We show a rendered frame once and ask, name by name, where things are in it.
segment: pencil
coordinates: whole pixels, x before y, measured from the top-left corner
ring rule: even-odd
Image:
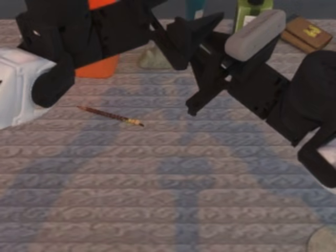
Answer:
[[[127,123],[130,123],[130,124],[134,124],[134,125],[144,127],[144,125],[137,119],[130,119],[130,118],[127,118],[127,117],[122,117],[122,116],[117,115],[117,114],[112,114],[112,113],[108,113],[108,112],[104,112],[104,111],[101,111],[101,110],[98,110],[98,109],[88,108],[88,107],[84,107],[84,106],[77,106],[77,108],[79,108],[83,111],[93,113],[93,114],[101,115],[103,117],[116,119],[116,120],[121,121],[121,122],[127,122]]]

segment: wooden surface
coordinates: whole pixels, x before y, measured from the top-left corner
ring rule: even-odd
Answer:
[[[317,24],[336,34],[336,21]],[[0,44],[18,42],[1,21]],[[141,50],[121,55],[113,78],[77,79],[44,117],[0,131],[0,251],[305,252],[336,222],[336,196],[227,94],[187,115],[191,71],[139,69]],[[303,57],[280,42],[269,63],[291,78]]]

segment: orange cloth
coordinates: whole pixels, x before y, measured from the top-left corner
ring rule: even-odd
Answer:
[[[90,9],[96,9],[114,3],[116,0],[88,0]],[[109,78],[113,76],[119,55],[76,69],[76,77],[83,78]]]

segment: black cap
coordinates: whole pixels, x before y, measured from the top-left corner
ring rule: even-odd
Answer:
[[[252,5],[261,5],[264,3],[265,0],[247,0],[249,4]]]

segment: brown pencil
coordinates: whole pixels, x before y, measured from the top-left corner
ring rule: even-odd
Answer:
[[[108,113],[108,112],[104,112],[104,111],[101,111],[101,110],[98,110],[98,109],[88,108],[88,107],[84,107],[84,106],[77,106],[77,108],[79,108],[83,111],[93,113],[93,114],[101,115],[103,117],[116,119],[116,120],[121,121],[121,122],[127,122],[127,123],[130,123],[130,124],[139,125],[141,127],[144,127],[144,125],[137,119],[130,119],[130,118],[127,118],[127,117],[122,117],[122,116],[117,115],[117,114],[112,114],[112,113]]]

